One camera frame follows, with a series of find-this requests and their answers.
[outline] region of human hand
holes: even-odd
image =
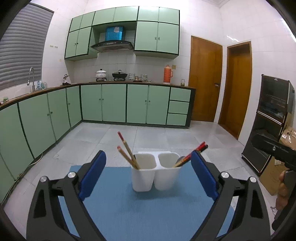
[[[285,171],[283,171],[279,176],[280,184],[279,184],[278,196],[276,199],[277,210],[282,210],[288,204],[289,190],[287,186],[284,184],[284,174],[285,174]]]

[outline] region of tiled floor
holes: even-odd
[[[4,210],[24,237],[30,203],[41,176],[46,175],[50,179],[62,178],[72,165],[90,162],[99,150],[105,151],[107,155],[106,166],[129,166],[116,148],[122,145],[118,131],[127,140],[133,153],[171,150],[185,156],[205,141],[209,148],[202,155],[220,171],[228,171],[234,178],[245,180],[249,176],[256,176],[241,159],[244,146],[216,123],[192,121],[189,129],[81,123],[31,168],[8,199]],[[260,186],[272,222],[274,214],[270,206],[275,206],[276,197],[270,196],[261,184]],[[233,198],[233,207],[236,206],[236,201],[237,198]]]

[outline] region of door frame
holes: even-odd
[[[191,58],[191,45],[192,45],[192,39],[198,39],[198,40],[203,40],[203,41],[206,41],[208,43],[211,43],[211,44],[216,44],[218,46],[221,47],[221,56],[222,56],[222,61],[221,61],[221,72],[220,72],[220,84],[219,84],[219,94],[218,94],[218,101],[217,101],[217,105],[216,105],[216,110],[215,110],[215,114],[214,114],[214,117],[213,117],[213,121],[211,122],[215,122],[215,116],[216,116],[216,113],[217,113],[217,108],[218,108],[218,104],[219,104],[219,96],[220,96],[220,90],[221,90],[221,83],[222,83],[222,72],[223,72],[223,45],[219,44],[219,43],[216,43],[216,42],[213,42],[213,41],[210,41],[210,40],[207,40],[207,39],[203,39],[201,37],[196,37],[194,35],[191,35],[191,39],[190,39],[190,58]],[[190,66],[189,66],[189,79],[188,79],[188,87],[190,87],[189,85],[189,82],[190,82]]]
[[[251,71],[251,86],[252,86],[252,71],[253,71],[253,64],[252,64],[252,44],[251,44],[251,41],[245,41],[245,42],[240,42],[238,44],[234,44],[234,45],[230,45],[230,46],[227,46],[227,67],[226,67],[226,79],[225,79],[225,87],[224,87],[224,92],[223,92],[223,101],[222,101],[222,106],[221,106],[221,111],[220,111],[220,115],[219,115],[219,121],[218,121],[218,124],[220,125],[221,123],[221,115],[222,115],[222,112],[223,112],[223,108],[225,108],[225,104],[224,104],[224,101],[225,101],[225,91],[226,91],[226,85],[227,85],[227,81],[229,80],[229,53],[230,53],[230,49],[231,48],[234,48],[234,47],[238,47],[238,46],[241,46],[241,45],[249,45],[249,49],[250,49],[250,57],[251,57],[251,68],[250,68],[250,71]],[[239,138],[239,135],[242,131],[242,128],[240,129],[240,131],[238,132],[237,136],[234,136],[231,132],[229,132],[231,135],[234,136],[235,139],[238,139]]]

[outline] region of window blind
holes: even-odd
[[[0,90],[26,83],[31,67],[35,80],[41,79],[44,44],[52,16],[52,11],[28,4],[13,19],[0,40]]]

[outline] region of blue gripper pad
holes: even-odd
[[[208,170],[203,160],[195,151],[191,153],[191,165],[207,196],[211,197],[215,201],[219,195],[217,192],[216,180]]]
[[[97,183],[104,167],[106,165],[106,154],[101,151],[97,154],[91,162],[91,166],[80,182],[80,192],[78,197],[83,201],[86,197],[91,195],[95,184]]]

